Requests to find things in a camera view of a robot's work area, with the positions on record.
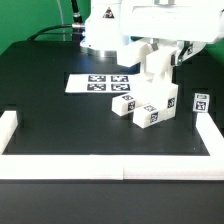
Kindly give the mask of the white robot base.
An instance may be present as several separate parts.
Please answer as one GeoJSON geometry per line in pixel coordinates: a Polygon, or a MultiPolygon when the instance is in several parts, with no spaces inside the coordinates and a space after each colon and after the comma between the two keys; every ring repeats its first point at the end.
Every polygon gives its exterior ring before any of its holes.
{"type": "Polygon", "coordinates": [[[130,43],[120,29],[122,0],[91,0],[91,12],[85,21],[81,51],[99,57],[115,57],[117,50],[130,43]]]}

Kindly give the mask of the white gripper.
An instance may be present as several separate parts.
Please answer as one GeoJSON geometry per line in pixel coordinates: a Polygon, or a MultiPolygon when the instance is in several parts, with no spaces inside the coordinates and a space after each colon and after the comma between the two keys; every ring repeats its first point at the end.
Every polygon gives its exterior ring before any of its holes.
{"type": "Polygon", "coordinates": [[[224,38],[224,0],[122,0],[120,26],[128,36],[181,40],[176,52],[180,66],[189,41],[224,38]]]}

